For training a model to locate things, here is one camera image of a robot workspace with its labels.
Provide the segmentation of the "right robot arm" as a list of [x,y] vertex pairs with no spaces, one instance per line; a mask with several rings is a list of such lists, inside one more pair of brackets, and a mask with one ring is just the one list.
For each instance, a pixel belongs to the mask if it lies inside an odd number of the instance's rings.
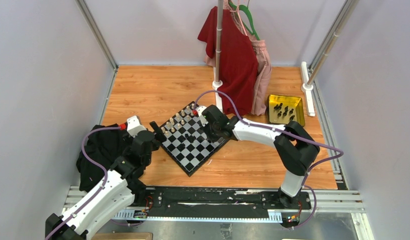
[[320,147],[313,144],[314,140],[298,122],[262,124],[237,116],[228,118],[215,105],[194,106],[192,113],[199,117],[206,138],[212,142],[249,141],[276,149],[286,169],[276,200],[285,209],[299,203],[298,194]]

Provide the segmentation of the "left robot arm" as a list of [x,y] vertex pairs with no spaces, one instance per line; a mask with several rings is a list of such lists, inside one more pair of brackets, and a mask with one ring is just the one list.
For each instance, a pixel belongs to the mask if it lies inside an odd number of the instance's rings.
[[62,215],[53,213],[46,219],[46,240],[90,240],[118,212],[129,205],[139,207],[145,203],[146,185],[140,177],[151,164],[152,153],[166,140],[155,121],[150,122],[150,126],[152,131],[135,115],[113,127],[127,132],[131,141],[128,150],[117,157],[109,169],[87,157],[104,176],[73,207]]

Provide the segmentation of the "black and white chessboard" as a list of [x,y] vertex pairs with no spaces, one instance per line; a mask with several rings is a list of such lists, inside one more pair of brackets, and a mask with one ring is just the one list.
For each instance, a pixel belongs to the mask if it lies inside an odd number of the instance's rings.
[[162,149],[189,177],[228,142],[223,138],[217,141],[207,138],[200,118],[192,114],[193,104],[190,102],[159,126],[166,137],[161,142]]

